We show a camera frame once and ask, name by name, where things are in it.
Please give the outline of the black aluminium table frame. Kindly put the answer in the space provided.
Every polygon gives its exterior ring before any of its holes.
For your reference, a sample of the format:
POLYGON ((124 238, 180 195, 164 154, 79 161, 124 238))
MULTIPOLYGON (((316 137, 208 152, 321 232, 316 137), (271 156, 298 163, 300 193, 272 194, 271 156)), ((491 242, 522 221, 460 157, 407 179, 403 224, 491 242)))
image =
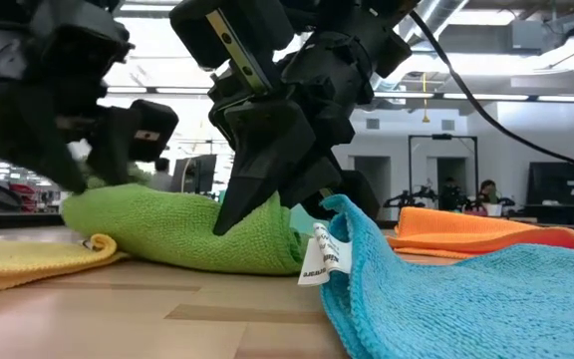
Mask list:
POLYGON ((0 229, 63 226, 64 222, 55 213, 0 212, 0 229))

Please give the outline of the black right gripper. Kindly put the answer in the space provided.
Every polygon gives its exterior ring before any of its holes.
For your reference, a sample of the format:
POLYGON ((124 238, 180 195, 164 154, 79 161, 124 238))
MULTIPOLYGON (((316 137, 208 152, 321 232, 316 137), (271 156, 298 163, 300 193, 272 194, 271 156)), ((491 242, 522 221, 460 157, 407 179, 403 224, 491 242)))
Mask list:
POLYGON ((282 206, 320 208, 347 196, 366 215, 379 203, 333 147, 355 134, 374 75, 411 53, 394 31, 412 0, 181 0, 170 25, 196 63, 214 72, 211 123, 235 157, 213 233, 222 235, 279 188, 282 206))

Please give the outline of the blue microfiber towel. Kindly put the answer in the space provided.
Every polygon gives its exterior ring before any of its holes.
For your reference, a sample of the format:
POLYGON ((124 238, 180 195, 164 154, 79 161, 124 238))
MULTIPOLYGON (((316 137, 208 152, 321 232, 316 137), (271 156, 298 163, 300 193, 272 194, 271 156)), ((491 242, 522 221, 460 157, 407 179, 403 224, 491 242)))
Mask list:
POLYGON ((574 359, 574 249, 518 244, 451 265, 400 258, 346 196, 324 227, 343 269, 306 259, 352 359, 574 359))

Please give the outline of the small plant in white pot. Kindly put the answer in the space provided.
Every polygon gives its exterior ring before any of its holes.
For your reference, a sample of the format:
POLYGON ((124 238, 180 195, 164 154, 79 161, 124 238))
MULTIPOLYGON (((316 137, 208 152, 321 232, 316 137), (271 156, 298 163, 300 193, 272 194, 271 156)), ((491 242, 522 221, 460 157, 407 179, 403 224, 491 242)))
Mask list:
POLYGON ((491 216, 491 217, 501 217, 502 216, 502 205, 483 202, 480 199, 469 200, 463 207, 463 212, 465 214, 477 215, 477 216, 491 216))

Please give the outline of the green microfiber towel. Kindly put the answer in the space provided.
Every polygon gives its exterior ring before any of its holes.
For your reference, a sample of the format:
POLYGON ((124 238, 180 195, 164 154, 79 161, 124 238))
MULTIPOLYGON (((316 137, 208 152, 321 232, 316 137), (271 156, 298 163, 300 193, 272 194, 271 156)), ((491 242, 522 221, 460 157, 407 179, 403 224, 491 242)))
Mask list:
POLYGON ((237 274, 301 270, 309 236, 291 226, 278 195, 217 235, 212 230, 220 208, 206 196, 125 184, 70 196, 62 217, 80 234, 105 234, 119 250, 154 262, 237 274))

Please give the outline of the black monitor on desk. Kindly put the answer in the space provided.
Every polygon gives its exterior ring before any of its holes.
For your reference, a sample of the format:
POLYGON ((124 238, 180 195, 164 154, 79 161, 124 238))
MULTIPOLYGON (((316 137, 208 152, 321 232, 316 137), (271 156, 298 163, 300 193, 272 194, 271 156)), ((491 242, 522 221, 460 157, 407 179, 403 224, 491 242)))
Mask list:
POLYGON ((567 163, 531 163, 528 171, 528 204, 545 200, 574 205, 574 166, 567 163))

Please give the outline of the black stand frame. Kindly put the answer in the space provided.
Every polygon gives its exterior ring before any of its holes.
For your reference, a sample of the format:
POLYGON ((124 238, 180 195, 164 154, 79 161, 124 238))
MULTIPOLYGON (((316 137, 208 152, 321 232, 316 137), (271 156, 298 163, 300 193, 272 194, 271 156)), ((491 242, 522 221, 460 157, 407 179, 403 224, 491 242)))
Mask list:
POLYGON ((430 139, 432 141, 453 141, 453 140, 471 140, 473 143, 473 163, 474 163, 474 180, 475 180, 475 191, 478 190, 480 185, 479 181, 479 156, 478 156, 478 137, 477 136, 458 136, 451 135, 447 133, 442 134, 432 134, 432 135, 408 135, 407 138, 407 150, 408 150, 408 191, 414 188, 413 183, 413 140, 418 139, 430 139))

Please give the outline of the silver ceiling duct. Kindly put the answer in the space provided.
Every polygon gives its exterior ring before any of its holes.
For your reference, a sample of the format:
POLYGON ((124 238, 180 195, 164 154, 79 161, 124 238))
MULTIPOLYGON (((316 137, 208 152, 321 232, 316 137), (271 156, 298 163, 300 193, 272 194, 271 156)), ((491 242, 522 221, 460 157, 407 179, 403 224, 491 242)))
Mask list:
MULTIPOLYGON (((437 39, 453 16, 462 10, 468 2, 469 0, 421 0, 416 7, 416 12, 437 39)), ((406 16, 400 24, 396 25, 394 31, 414 51, 418 49, 428 51, 430 49, 430 43, 426 36, 410 16, 406 16)), ((374 75, 371 79, 372 87, 377 91, 393 90, 407 73, 413 71, 412 65, 417 65, 422 57, 424 56, 412 55, 387 78, 374 75)))

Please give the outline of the yellow microfiber towel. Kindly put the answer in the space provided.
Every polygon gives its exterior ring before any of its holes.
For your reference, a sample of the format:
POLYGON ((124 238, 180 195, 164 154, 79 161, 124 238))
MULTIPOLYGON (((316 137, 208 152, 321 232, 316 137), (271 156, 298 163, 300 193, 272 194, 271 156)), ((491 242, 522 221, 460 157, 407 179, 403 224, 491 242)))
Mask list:
POLYGON ((127 257, 104 234, 80 243, 0 240, 0 291, 106 266, 127 257))

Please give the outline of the orange microfiber towel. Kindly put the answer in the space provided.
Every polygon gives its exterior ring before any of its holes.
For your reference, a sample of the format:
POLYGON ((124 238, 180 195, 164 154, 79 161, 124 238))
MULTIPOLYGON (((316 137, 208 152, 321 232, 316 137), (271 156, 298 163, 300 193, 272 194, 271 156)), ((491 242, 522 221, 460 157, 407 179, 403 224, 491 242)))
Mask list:
POLYGON ((387 242, 397 253, 467 259, 517 244, 574 249, 574 229, 405 207, 387 242))

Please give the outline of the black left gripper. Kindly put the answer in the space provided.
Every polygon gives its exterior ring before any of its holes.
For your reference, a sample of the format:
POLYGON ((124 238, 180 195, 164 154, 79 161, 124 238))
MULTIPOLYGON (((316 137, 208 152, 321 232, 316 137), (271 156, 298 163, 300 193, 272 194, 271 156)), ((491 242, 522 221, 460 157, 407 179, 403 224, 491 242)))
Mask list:
POLYGON ((86 141, 87 165, 110 185, 128 162, 153 162, 178 118, 136 100, 104 107, 105 77, 134 48, 113 4, 0 4, 0 160, 81 193, 86 181, 68 144, 86 141))

